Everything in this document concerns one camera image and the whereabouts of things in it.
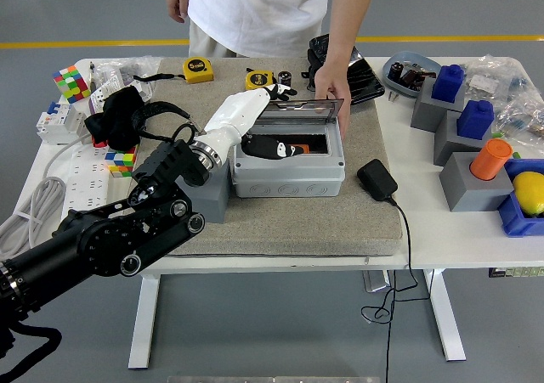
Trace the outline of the person's left hand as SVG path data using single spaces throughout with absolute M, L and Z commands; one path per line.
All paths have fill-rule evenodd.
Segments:
M 337 115 L 341 138 L 345 139 L 351 119 L 351 92 L 348 84 L 348 65 L 327 60 L 314 77 L 316 99 L 342 99 L 343 104 Z

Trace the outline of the person's right hand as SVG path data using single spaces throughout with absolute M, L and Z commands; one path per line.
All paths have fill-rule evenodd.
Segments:
M 178 22 L 184 23 L 187 19 L 189 0 L 165 0 L 169 17 Z

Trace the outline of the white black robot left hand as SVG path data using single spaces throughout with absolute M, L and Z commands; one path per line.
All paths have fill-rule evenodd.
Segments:
M 212 167 L 221 167 L 230 148 L 254 125 L 271 100 L 287 101 L 298 92 L 282 84 L 246 90 L 225 99 L 204 127 L 204 134 L 195 138 L 194 151 L 203 153 Z

